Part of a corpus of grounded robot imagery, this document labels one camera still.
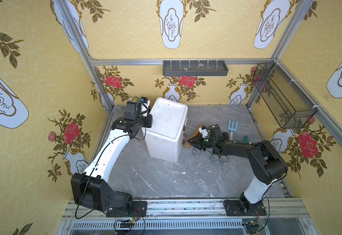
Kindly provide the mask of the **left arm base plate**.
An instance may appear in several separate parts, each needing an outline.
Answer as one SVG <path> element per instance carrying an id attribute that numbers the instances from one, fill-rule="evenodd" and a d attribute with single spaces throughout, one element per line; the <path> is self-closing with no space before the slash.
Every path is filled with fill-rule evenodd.
<path id="1" fill-rule="evenodd" d="M 145 217 L 146 211 L 146 201 L 131 201 L 123 208 L 110 207 L 106 213 L 106 217 Z"/>

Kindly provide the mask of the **red glitter microphone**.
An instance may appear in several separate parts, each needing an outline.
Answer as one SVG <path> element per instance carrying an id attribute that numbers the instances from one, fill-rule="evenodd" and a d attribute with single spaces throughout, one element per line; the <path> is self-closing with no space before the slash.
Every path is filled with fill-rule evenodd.
<path id="1" fill-rule="evenodd" d="M 197 148 L 194 148 L 193 150 L 192 150 L 192 154 L 193 154 L 193 156 L 200 156 L 201 155 L 201 150 L 199 150 L 199 149 L 197 149 Z"/>

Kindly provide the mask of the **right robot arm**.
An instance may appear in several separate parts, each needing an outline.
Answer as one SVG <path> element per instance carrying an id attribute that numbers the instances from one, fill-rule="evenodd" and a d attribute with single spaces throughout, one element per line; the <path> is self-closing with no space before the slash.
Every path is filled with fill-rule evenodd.
<path id="1" fill-rule="evenodd" d="M 212 155 L 218 158 L 237 156 L 249 160 L 254 178 L 239 199 L 239 206 L 246 213 L 259 208 L 271 185 L 287 175 L 287 164 L 269 141 L 234 141 L 217 124 L 198 128 L 188 143 L 202 151 L 211 148 Z"/>

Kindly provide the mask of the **white three-drawer cabinet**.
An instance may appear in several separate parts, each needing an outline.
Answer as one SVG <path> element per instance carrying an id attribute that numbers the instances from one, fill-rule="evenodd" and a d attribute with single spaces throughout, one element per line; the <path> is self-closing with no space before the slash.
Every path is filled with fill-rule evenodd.
<path id="1" fill-rule="evenodd" d="M 188 107 L 164 98 L 158 98 L 150 114 L 151 128 L 143 128 L 145 144 L 150 157 L 176 163 L 182 147 Z"/>

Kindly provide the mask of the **black microphone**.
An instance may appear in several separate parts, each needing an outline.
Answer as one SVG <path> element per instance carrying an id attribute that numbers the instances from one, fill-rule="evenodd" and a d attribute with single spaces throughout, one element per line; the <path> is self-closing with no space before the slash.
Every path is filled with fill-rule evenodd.
<path id="1" fill-rule="evenodd" d="M 228 132 L 223 132 L 222 135 L 223 135 L 224 141 L 229 140 L 229 134 L 228 134 Z M 227 157 L 227 156 L 223 156 L 223 155 L 220 156 L 219 162 L 220 162 L 221 164 L 226 164 L 227 161 L 228 161 L 228 157 Z"/>
<path id="2" fill-rule="evenodd" d="M 217 155 L 217 154 L 212 154 L 211 157 L 210 157 L 211 161 L 216 164 L 220 161 L 220 156 Z"/>

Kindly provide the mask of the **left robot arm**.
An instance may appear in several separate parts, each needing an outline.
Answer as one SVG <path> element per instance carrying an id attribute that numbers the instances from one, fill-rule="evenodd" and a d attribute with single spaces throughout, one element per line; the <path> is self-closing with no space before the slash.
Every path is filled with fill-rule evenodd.
<path id="1" fill-rule="evenodd" d="M 132 195 L 114 191 L 108 182 L 123 148 L 140 130 L 151 128 L 153 116 L 149 108 L 150 100 L 145 97 L 128 101 L 124 115 L 112 123 L 108 139 L 98 155 L 82 173 L 74 174 L 71 186 L 78 207 L 101 212 L 132 212 Z"/>

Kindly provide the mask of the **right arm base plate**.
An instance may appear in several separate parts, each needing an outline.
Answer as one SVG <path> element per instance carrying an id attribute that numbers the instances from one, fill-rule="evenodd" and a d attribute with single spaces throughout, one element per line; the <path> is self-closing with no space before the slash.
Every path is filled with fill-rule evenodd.
<path id="1" fill-rule="evenodd" d="M 250 204 L 243 200 L 224 200 L 223 207 L 227 216 L 266 216 L 267 211 L 260 201 L 256 204 Z"/>

